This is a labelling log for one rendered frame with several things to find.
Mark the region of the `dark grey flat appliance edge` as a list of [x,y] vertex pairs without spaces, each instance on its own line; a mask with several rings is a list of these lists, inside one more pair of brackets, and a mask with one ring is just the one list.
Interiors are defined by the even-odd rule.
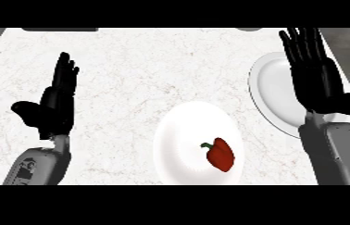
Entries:
[[97,31],[99,28],[22,28],[25,31],[58,31],[58,32],[71,32],[71,31]]

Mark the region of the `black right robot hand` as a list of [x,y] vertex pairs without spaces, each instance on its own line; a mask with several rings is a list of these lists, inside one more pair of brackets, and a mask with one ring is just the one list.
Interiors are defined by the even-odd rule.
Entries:
[[309,112],[350,115],[350,93],[344,91],[335,61],[326,56],[317,28],[279,31],[298,102]]

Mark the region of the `red bell pepper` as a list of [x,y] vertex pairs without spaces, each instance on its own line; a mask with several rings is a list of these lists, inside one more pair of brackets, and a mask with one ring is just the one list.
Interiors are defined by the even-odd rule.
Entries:
[[227,172],[233,166],[235,155],[229,144],[221,138],[216,138],[213,143],[202,143],[201,147],[207,147],[207,159],[211,165],[223,172]]

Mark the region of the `white plate with grey rim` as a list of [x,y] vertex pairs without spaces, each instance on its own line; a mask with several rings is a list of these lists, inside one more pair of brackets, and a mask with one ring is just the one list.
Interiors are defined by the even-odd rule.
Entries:
[[254,62],[248,73],[248,91],[252,103],[269,123],[288,136],[298,138],[306,109],[295,97],[283,52],[267,53]]

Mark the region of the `white round plate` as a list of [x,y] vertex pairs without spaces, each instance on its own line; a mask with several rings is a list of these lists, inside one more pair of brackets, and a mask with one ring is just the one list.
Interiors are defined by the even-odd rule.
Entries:
[[[208,147],[221,138],[233,152],[227,172],[208,159]],[[216,105],[192,101],[176,106],[156,127],[154,161],[164,184],[236,184],[245,164],[245,148],[235,122]]]

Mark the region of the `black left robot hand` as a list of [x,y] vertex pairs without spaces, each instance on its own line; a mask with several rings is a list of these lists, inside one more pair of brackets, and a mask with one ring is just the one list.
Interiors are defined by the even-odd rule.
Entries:
[[80,68],[69,59],[69,54],[62,52],[52,85],[44,89],[40,103],[19,101],[10,106],[25,125],[38,130],[41,140],[49,140],[55,135],[68,135],[72,129],[78,73]]

